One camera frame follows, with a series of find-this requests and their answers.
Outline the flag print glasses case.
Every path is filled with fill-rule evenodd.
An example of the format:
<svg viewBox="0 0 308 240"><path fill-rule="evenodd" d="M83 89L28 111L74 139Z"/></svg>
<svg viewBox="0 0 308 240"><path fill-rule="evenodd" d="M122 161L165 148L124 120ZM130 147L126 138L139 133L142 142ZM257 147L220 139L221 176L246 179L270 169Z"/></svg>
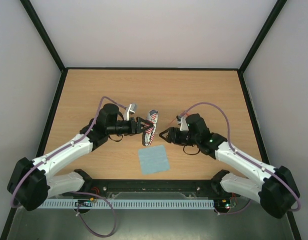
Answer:
<svg viewBox="0 0 308 240"><path fill-rule="evenodd" d="M142 145L148 147L153 142L155 131L158 123L159 113L157 110L152 109L148 112L146 120L150 123L150 128L142 133Z"/></svg>

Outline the light blue cleaning cloth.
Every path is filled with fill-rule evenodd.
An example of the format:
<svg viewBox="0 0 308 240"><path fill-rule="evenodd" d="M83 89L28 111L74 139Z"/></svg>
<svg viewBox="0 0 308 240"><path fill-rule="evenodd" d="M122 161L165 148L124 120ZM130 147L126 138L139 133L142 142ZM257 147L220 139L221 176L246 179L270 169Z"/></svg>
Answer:
<svg viewBox="0 0 308 240"><path fill-rule="evenodd" d="M138 150L138 158L143 175L150 175L170 170L164 145L152 146Z"/></svg>

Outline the red transparent sunglasses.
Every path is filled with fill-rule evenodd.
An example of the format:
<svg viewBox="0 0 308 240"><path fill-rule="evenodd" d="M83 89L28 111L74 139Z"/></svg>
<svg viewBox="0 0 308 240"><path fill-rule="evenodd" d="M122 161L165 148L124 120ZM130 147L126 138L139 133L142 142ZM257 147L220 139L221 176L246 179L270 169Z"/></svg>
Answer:
<svg viewBox="0 0 308 240"><path fill-rule="evenodd" d="M167 127L171 127L173 125L181 125L181 117L180 116L176 116L168 125Z"/></svg>

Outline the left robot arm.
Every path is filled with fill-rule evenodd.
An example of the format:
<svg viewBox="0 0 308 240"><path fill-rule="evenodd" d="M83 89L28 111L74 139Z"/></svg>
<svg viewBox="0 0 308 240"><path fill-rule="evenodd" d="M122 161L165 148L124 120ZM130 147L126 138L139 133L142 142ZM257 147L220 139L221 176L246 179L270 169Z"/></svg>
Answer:
<svg viewBox="0 0 308 240"><path fill-rule="evenodd" d="M32 211L56 195L88 192L92 178L85 171L76 169L65 175L57 173L106 143L111 135L133 136L151 129L154 124L150 120L129 116L133 108L130 104L121 113L117 105L105 104L87 126L61 147L33 160L20 159L7 187L12 194L11 206Z"/></svg>

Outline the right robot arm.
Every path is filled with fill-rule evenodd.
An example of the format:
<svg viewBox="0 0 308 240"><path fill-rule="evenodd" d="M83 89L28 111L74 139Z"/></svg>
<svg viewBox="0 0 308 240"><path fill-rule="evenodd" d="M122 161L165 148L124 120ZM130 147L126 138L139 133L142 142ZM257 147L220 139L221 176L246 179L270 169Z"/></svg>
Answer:
<svg viewBox="0 0 308 240"><path fill-rule="evenodd" d="M212 191L222 196L235 193L259 203L272 217L280 219L300 197L291 171L261 162L235 148L228 138L211 132L197 113L180 119L180 127L169 127L159 136L170 144L196 146L199 152L223 162L240 173L238 177L221 171L212 183Z"/></svg>

